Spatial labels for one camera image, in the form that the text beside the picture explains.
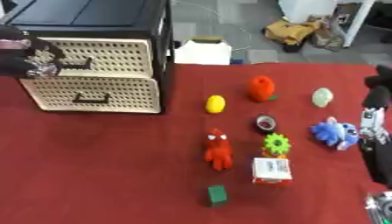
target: blue toy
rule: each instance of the blue toy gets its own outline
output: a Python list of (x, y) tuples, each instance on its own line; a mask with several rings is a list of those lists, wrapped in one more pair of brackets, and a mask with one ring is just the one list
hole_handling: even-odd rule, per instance
[(326, 122), (320, 122), (311, 127), (311, 132), (320, 141), (332, 147), (336, 145), (338, 151), (344, 151), (348, 147), (358, 143), (358, 131), (351, 123), (340, 123), (334, 117), (328, 117)]

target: orange toy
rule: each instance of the orange toy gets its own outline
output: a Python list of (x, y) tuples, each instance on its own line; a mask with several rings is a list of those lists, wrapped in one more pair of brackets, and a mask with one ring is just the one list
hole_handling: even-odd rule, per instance
[(275, 83), (267, 76), (253, 78), (249, 86), (250, 97), (257, 102), (265, 102), (275, 93)]
[(213, 168), (217, 171), (233, 167), (233, 150), (228, 143), (228, 137), (218, 129), (208, 132), (205, 160), (213, 162)]

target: yellow bag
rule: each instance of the yellow bag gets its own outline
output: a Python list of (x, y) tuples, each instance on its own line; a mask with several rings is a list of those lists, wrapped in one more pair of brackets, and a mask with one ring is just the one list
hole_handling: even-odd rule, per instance
[(264, 35), (268, 39), (293, 46), (302, 43), (304, 38), (318, 30), (320, 25), (319, 21), (291, 24), (285, 20), (280, 20), (267, 26)]

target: drawer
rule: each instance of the drawer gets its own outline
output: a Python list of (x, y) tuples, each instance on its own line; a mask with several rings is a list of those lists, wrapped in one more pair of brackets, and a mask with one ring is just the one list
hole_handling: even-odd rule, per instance
[[(61, 60), (68, 66), (82, 66), (91, 60), (89, 69), (66, 68), (61, 76), (140, 77), (151, 78), (150, 41), (119, 38), (42, 38), (64, 51)], [(31, 58), (38, 63), (52, 60), (49, 52), (37, 52)]]
[(20, 80), (43, 110), (160, 113), (158, 84), (143, 78), (54, 77)]

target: red table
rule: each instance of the red table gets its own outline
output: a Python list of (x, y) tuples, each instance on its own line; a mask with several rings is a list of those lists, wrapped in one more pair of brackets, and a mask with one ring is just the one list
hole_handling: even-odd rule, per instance
[[(276, 82), (277, 101), (248, 99), (249, 79), (260, 74)], [(333, 152), (311, 141), (308, 128), (328, 116), (358, 124), (363, 77), (372, 74), (371, 66), (178, 66), (167, 115), (46, 113), (2, 78), (0, 223), (368, 223), (363, 199), (382, 187), (370, 182), (356, 147)], [(335, 94), (327, 108), (312, 106), (318, 88)], [(222, 114), (205, 112), (209, 95), (226, 97)], [(260, 113), (275, 116), (290, 138), (294, 182), (286, 187), (251, 184), (263, 140), (251, 123)], [(230, 171), (202, 160), (213, 127), (234, 148)], [(230, 202), (206, 207), (207, 187), (218, 184)]]

